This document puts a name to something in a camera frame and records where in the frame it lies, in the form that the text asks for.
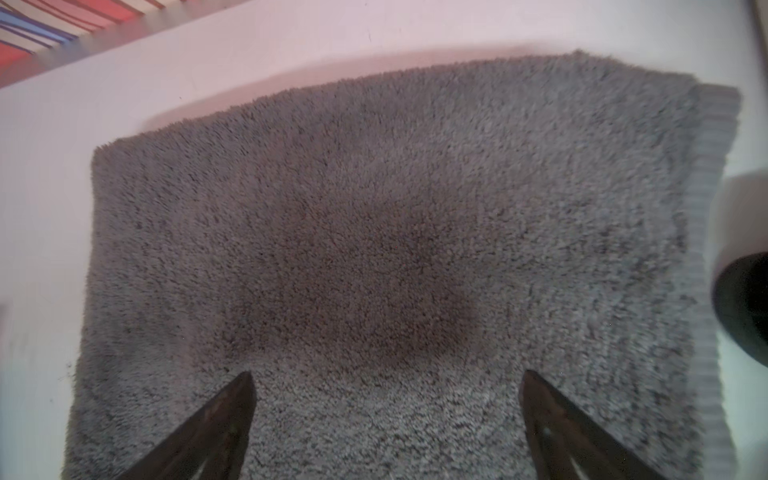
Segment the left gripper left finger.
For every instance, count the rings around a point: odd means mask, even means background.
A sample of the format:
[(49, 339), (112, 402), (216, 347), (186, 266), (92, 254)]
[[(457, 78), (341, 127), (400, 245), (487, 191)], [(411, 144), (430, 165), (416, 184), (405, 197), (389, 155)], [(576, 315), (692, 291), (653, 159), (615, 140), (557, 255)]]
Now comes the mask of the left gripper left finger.
[(244, 371), (119, 477), (238, 479), (256, 404), (253, 377)]

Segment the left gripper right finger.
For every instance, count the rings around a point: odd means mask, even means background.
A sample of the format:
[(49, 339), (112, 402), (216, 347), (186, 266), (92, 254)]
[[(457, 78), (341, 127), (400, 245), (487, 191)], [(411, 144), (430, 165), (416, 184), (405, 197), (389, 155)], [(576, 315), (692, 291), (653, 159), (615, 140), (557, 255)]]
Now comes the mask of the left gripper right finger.
[(533, 370), (523, 374), (520, 405), (539, 479), (663, 477)]

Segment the black suitcase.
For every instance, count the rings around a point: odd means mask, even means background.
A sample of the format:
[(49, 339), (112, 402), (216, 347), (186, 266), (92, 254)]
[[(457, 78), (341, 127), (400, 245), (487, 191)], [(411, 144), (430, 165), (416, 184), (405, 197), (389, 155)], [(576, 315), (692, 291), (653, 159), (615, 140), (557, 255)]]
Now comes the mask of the black suitcase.
[(741, 257), (717, 276), (714, 310), (731, 339), (752, 359), (767, 366), (767, 253)]

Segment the grey towel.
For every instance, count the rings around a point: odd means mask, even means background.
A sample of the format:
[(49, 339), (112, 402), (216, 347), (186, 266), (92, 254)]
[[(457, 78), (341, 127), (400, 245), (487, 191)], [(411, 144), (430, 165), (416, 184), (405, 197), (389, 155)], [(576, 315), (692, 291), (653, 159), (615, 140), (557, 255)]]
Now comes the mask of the grey towel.
[(732, 478), (703, 250), (740, 103), (576, 52), (98, 148), (63, 477), (116, 477), (248, 371), (247, 479), (531, 479), (530, 369), (664, 476)]

